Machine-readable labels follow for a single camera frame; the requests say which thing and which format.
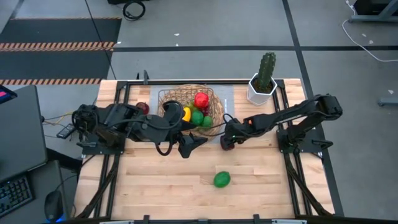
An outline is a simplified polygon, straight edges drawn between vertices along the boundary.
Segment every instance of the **green fruit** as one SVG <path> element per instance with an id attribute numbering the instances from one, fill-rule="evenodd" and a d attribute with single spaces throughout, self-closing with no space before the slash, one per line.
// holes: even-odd
<path id="1" fill-rule="evenodd" d="M 201 125 L 202 125 L 202 127 L 210 128 L 213 125 L 213 120 L 212 120 L 211 116 L 205 116 L 203 118 L 203 122 Z"/>
<path id="2" fill-rule="evenodd" d="M 191 122 L 195 125 L 201 125 L 203 122 L 203 113 L 198 110 L 193 111 Z"/>
<path id="3" fill-rule="evenodd" d="M 191 112 L 194 112 L 195 110 L 198 109 L 195 107 L 195 105 L 193 105 L 193 102 L 190 102 L 189 104 L 187 104 L 186 107 L 189 107 L 191 109 Z"/>
<path id="4" fill-rule="evenodd" d="M 214 176 L 214 186 L 222 188 L 226 187 L 231 182 L 229 172 L 222 171 Z"/>

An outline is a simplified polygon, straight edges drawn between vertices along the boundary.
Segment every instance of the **gray floor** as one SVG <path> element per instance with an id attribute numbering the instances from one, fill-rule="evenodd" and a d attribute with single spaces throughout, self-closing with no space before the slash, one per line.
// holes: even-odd
<path id="1" fill-rule="evenodd" d="M 0 2 L 0 30 L 16 2 Z M 94 17 L 121 16 L 121 6 L 110 6 L 105 0 L 88 3 Z M 142 20 L 123 20 L 118 47 L 293 46 L 280 0 L 152 0 L 145 4 L 147 14 Z M 352 15 L 345 0 L 289 0 L 289 4 L 301 46 L 353 45 L 341 29 L 342 22 Z M 83 0 L 25 0 L 16 16 L 89 15 Z M 346 28 L 364 45 L 398 45 L 397 24 L 347 23 Z M 143 69 L 151 78 L 249 78 L 257 72 L 263 53 L 118 52 L 113 53 L 112 66 L 118 79 L 135 78 Z M 398 58 L 396 51 L 373 53 L 382 59 Z M 276 78 L 301 78 L 294 51 L 276 54 Z M 378 62 L 363 51 L 303 52 L 303 56 L 313 92 L 336 95 L 344 109 L 339 120 L 323 126 L 326 138 L 335 143 L 330 154 L 345 215 L 398 219 L 398 108 L 376 104 L 380 96 L 398 97 L 398 63 Z M 42 113 L 51 117 L 92 103 L 98 86 L 38 86 L 38 90 Z M 45 127 L 45 133 L 51 136 L 59 130 Z M 46 142 L 69 156 L 80 156 L 76 136 L 71 141 L 46 138 Z"/>

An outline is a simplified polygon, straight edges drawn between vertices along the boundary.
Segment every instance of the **white pot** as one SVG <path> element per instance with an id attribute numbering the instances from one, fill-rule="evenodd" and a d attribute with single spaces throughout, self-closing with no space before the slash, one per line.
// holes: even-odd
<path id="1" fill-rule="evenodd" d="M 273 89 L 270 93 L 258 93 L 254 90 L 253 86 L 251 85 L 252 81 L 257 77 L 257 74 L 254 74 L 253 77 L 250 79 L 250 82 L 248 84 L 248 100 L 256 105 L 256 106 L 260 106 L 263 105 L 264 103 L 266 103 L 266 101 L 268 101 L 268 99 L 272 96 L 272 94 L 274 93 L 274 91 L 277 88 L 277 84 L 275 82 L 275 80 L 273 78 L 271 78 L 271 82 L 273 85 Z"/>

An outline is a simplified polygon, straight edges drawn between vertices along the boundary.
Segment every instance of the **hazard stripe tape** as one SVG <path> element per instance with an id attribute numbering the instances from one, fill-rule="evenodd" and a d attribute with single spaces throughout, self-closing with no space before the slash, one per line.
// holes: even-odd
<path id="1" fill-rule="evenodd" d="M 0 52 L 110 50 L 114 42 L 0 43 Z"/>
<path id="2" fill-rule="evenodd" d="M 0 80 L 0 85 L 97 85 L 102 78 L 55 78 Z"/>
<path id="3" fill-rule="evenodd" d="M 30 19 L 45 19 L 45 20 L 75 20 L 75 19 L 91 19 L 90 17 L 76 17 L 76 18 L 13 18 L 10 20 L 30 20 Z M 94 17 L 93 19 L 122 19 L 121 17 Z"/>

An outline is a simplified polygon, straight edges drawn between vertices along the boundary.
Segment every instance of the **woven basket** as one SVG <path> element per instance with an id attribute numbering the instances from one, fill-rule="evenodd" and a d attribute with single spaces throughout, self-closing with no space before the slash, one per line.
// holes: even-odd
<path id="1" fill-rule="evenodd" d="M 173 90 L 160 90 L 158 105 L 157 105 L 157 114 L 159 116 L 163 116 L 164 109 L 162 107 L 163 103 L 169 100 L 177 100 L 182 104 L 182 106 L 186 106 L 189 102 L 194 101 L 195 95 L 197 93 L 206 93 L 209 96 L 209 116 L 213 120 L 213 126 L 217 126 L 223 122 L 223 105 L 221 104 L 221 100 L 217 95 L 214 94 L 211 88 L 207 88 L 204 85 L 197 84 L 186 84 L 180 85 Z M 191 132 L 193 135 L 202 136 L 209 139 L 214 138 L 215 134 L 218 134 L 221 126 L 211 129 L 205 129 L 202 127 L 197 127 L 195 129 L 184 131 L 184 134 L 189 134 Z"/>

